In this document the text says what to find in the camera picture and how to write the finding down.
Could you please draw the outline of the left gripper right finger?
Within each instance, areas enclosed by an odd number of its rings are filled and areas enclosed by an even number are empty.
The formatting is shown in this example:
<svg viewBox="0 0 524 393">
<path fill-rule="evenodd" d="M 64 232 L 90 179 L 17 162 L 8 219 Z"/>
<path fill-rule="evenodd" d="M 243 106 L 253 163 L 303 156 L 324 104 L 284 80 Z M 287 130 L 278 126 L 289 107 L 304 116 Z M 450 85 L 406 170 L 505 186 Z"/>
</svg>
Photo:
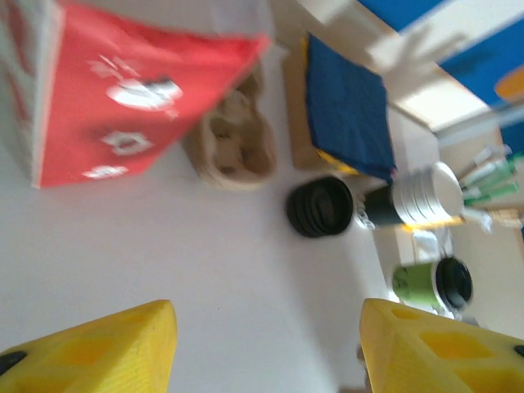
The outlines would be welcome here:
<svg viewBox="0 0 524 393">
<path fill-rule="evenodd" d="M 373 393 L 524 393 L 524 341 L 367 299 L 360 345 Z"/>
</svg>

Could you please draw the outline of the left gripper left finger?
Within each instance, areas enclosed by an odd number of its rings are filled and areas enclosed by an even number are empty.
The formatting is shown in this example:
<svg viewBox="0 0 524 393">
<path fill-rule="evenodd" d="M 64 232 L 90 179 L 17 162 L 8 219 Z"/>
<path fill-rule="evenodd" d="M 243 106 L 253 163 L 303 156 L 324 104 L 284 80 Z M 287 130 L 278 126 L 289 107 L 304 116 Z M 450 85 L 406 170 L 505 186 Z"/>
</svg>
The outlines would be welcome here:
<svg viewBox="0 0 524 393">
<path fill-rule="evenodd" d="M 176 345 L 155 300 L 0 352 L 0 393 L 168 393 Z"/>
</svg>

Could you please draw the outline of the green paper cup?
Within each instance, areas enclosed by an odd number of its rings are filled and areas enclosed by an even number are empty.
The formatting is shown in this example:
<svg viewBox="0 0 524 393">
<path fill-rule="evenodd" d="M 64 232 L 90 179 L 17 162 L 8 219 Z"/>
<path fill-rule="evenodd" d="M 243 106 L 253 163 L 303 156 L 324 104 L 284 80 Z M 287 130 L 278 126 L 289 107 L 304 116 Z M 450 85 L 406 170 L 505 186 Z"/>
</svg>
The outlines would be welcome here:
<svg viewBox="0 0 524 393">
<path fill-rule="evenodd" d="M 437 263 L 407 264 L 396 268 L 392 275 L 392 289 L 405 304 L 439 308 L 442 306 L 436 289 Z"/>
</svg>

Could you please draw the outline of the red paper bag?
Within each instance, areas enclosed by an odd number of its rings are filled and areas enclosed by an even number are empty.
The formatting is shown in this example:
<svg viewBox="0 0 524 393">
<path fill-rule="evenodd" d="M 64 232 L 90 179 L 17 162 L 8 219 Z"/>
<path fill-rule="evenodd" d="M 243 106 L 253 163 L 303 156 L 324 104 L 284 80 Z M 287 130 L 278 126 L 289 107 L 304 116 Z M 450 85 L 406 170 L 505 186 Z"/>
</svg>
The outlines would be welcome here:
<svg viewBox="0 0 524 393">
<path fill-rule="evenodd" d="M 82 0 L 0 0 L 0 78 L 36 188 L 139 174 L 269 46 L 196 34 Z"/>
</svg>

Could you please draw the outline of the wooden stirrer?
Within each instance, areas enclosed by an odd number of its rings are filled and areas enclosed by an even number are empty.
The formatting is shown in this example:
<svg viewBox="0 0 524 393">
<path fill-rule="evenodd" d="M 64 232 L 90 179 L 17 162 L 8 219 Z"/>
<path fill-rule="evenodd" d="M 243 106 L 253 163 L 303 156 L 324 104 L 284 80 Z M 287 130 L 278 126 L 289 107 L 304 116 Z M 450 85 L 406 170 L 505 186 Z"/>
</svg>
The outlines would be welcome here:
<svg viewBox="0 0 524 393">
<path fill-rule="evenodd" d="M 516 226 L 524 225 L 524 212 L 521 212 L 520 210 L 516 210 L 516 209 L 491 210 L 490 216 L 494 221 L 500 224 L 516 225 Z"/>
</svg>

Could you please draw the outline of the paper cup stack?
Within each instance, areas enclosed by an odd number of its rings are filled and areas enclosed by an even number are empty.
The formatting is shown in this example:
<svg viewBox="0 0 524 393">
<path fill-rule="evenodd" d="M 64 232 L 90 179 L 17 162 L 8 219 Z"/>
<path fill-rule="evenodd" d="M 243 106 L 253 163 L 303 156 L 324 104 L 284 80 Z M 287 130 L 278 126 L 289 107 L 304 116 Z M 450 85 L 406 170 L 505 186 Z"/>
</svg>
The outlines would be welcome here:
<svg viewBox="0 0 524 393">
<path fill-rule="evenodd" d="M 464 211 L 464 201 L 454 172 L 447 164 L 436 162 L 367 192 L 355 207 L 367 228 L 434 228 L 458 218 Z"/>
</svg>

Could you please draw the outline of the black cup lid stack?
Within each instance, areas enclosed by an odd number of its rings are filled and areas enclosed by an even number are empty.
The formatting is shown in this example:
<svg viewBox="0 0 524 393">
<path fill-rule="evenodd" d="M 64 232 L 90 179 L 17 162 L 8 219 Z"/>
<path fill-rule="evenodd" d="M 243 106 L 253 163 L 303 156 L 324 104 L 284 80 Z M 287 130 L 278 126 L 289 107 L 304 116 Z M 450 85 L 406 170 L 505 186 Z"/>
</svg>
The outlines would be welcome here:
<svg viewBox="0 0 524 393">
<path fill-rule="evenodd" d="M 297 233 L 307 238 L 342 234 L 350 226 L 353 213 L 350 189 L 334 176 L 301 184 L 286 200 L 289 223 Z"/>
</svg>

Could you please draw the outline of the white sugar stick packet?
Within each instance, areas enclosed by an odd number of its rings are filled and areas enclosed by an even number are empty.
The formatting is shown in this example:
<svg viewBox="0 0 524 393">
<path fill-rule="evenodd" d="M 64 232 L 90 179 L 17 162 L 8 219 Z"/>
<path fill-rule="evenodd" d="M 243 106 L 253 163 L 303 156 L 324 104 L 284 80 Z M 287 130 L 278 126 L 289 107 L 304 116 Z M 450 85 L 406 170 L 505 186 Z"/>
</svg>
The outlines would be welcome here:
<svg viewBox="0 0 524 393">
<path fill-rule="evenodd" d="M 472 163 L 474 165 L 480 165 L 482 162 L 489 160 L 493 155 L 497 155 L 497 154 L 498 154 L 497 148 L 486 147 L 474 156 Z"/>
</svg>

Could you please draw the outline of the blue paper napkin stack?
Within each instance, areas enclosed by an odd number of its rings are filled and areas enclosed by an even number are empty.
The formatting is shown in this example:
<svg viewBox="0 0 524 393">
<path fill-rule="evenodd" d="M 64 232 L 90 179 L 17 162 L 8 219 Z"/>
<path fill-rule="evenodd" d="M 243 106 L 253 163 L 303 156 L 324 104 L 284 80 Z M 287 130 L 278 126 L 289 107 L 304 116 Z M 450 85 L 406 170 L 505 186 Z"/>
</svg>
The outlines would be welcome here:
<svg viewBox="0 0 524 393">
<path fill-rule="evenodd" d="M 380 75 L 346 59 L 309 34 L 305 109 L 317 147 L 359 174 L 390 182 L 396 171 Z"/>
</svg>

